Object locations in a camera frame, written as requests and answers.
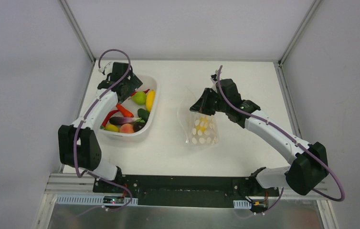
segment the white table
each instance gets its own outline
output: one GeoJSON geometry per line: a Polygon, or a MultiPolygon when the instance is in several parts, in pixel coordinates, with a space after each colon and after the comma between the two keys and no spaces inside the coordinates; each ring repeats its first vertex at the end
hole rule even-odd
{"type": "MultiPolygon", "coordinates": [[[[109,61],[101,61],[104,66],[109,61]]],[[[220,141],[207,149],[190,150],[177,119],[177,109],[188,87],[199,98],[211,87],[210,75],[220,65],[222,79],[236,83],[242,99],[258,104],[271,118],[291,132],[286,107],[272,62],[132,61],[136,75],[160,81],[157,113],[147,139],[141,143],[115,142],[101,133],[97,139],[102,157],[119,166],[124,174],[172,176],[248,176],[260,167],[284,167],[288,163],[264,140],[216,114],[220,141]]],[[[97,85],[105,79],[95,67],[81,114],[93,99],[97,85]]],[[[74,173],[65,166],[64,173],[74,173]]]]}

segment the gray wall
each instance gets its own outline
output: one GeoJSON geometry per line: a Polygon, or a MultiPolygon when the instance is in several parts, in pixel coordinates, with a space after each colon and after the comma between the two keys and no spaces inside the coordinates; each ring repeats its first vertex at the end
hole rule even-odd
{"type": "Polygon", "coordinates": [[[346,190],[333,203],[340,228],[360,228],[360,1],[324,1],[284,73],[303,137],[326,146],[346,190]]]}
{"type": "Polygon", "coordinates": [[[90,67],[56,0],[0,1],[0,228],[33,225],[90,67]]]}
{"type": "Polygon", "coordinates": [[[68,0],[97,57],[217,60],[279,60],[312,1],[68,0]]]}

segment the red chili pepper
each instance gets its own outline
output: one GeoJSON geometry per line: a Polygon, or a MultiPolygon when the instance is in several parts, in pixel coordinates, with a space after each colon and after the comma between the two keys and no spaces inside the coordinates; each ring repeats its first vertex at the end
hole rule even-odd
{"type": "Polygon", "coordinates": [[[121,104],[117,104],[116,107],[121,112],[122,116],[124,116],[125,118],[134,117],[134,114],[132,114],[129,110],[125,109],[121,104]]]}
{"type": "Polygon", "coordinates": [[[104,119],[103,123],[101,124],[103,127],[105,127],[108,123],[108,120],[113,116],[115,113],[117,113],[119,110],[110,111],[107,114],[107,117],[104,119]]]}
{"type": "Polygon", "coordinates": [[[145,90],[145,91],[143,91],[143,92],[146,94],[146,93],[148,93],[149,90],[150,90],[150,89],[147,89],[147,90],[145,90]]]}

